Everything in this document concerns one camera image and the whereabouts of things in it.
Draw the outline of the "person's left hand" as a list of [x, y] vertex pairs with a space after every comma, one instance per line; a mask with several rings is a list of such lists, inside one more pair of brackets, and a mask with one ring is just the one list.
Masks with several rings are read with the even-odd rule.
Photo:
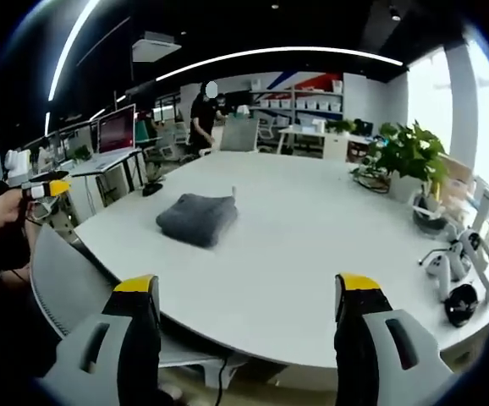
[[24, 194], [21, 189], [11, 189], [0, 195], [0, 228], [7, 223], [15, 222], [19, 218], [23, 201]]

